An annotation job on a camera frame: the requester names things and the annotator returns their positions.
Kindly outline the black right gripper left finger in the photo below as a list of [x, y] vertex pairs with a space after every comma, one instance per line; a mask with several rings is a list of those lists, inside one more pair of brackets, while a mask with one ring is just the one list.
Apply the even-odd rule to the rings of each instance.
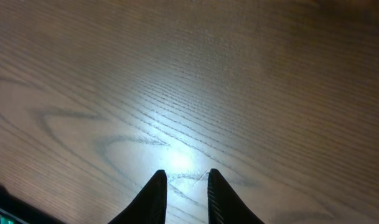
[[108, 224], [165, 224], [167, 176], [157, 170], [133, 201]]

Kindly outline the black mounting rail with clamps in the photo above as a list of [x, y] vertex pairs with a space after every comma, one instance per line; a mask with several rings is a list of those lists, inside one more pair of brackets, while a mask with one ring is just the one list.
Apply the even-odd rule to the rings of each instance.
[[59, 219], [10, 194], [0, 184], [0, 224], [63, 224]]

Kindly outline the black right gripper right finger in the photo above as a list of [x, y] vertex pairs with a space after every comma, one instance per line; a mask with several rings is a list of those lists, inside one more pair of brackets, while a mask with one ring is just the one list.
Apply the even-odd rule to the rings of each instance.
[[217, 169], [208, 175], [207, 200], [209, 224], [264, 224]]

